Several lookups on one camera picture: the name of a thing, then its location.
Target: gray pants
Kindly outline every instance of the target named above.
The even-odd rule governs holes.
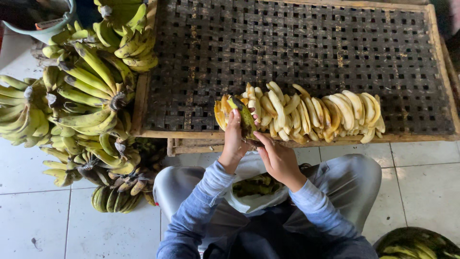
[[[204,172],[202,167],[170,166],[157,175],[153,188],[155,200],[170,222],[171,216],[192,193]],[[303,174],[362,232],[382,180],[382,169],[377,162],[361,154],[349,154],[307,168]],[[211,218],[200,250],[247,223],[247,215],[224,200]],[[283,226],[291,232],[304,232],[312,224],[301,210],[296,209]]]

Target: white tile floor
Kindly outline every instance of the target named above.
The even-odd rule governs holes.
[[[0,74],[40,77],[30,56],[29,36],[4,36]],[[129,214],[99,213],[89,197],[93,186],[76,182],[56,188],[43,175],[38,148],[13,147],[0,139],[0,251],[11,259],[151,258],[167,226],[158,207],[145,202]],[[297,148],[300,163],[318,164],[347,153],[362,153],[383,169],[379,195],[363,234],[373,243],[406,225],[437,231],[460,244],[460,142],[368,144]],[[218,154],[180,155],[167,165],[211,164]]]

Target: plantain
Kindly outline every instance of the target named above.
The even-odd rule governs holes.
[[[232,109],[237,109],[241,114],[241,136],[247,139],[258,140],[254,136],[254,131],[257,130],[257,128],[248,108],[234,96],[230,96],[227,102]]]

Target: bucket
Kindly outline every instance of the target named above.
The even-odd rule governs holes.
[[[42,41],[46,44],[48,44],[49,39],[51,39],[52,36],[58,34],[63,30],[64,27],[67,27],[67,24],[73,24],[74,21],[77,19],[77,12],[76,12],[76,3],[75,0],[66,0],[66,2],[69,5],[70,12],[65,12],[63,15],[64,20],[61,21],[60,23],[54,25],[53,27],[43,29],[43,30],[23,30],[20,29],[13,24],[4,22],[5,25],[10,28],[11,30],[20,33],[20,34],[26,34],[34,37],[35,39]]]

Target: woven mat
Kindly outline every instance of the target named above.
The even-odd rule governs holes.
[[[218,131],[214,101],[246,82],[312,96],[381,96],[389,134],[452,134],[449,99],[421,12],[254,0],[163,0],[146,130]]]

